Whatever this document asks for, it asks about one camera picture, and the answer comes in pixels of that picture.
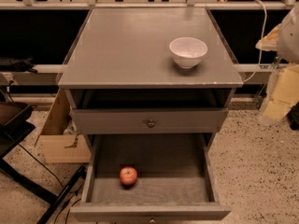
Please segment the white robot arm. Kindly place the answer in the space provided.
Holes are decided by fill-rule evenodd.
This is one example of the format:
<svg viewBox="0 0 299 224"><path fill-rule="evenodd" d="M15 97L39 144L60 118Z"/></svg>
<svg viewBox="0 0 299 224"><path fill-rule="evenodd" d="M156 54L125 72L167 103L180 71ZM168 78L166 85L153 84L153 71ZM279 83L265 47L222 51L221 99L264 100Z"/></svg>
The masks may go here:
<svg viewBox="0 0 299 224"><path fill-rule="evenodd" d="M288 62L285 68L270 75L261 107L260 122L272 124L281 121L299 102L299 4L258 41L256 48L276 51L279 58Z"/></svg>

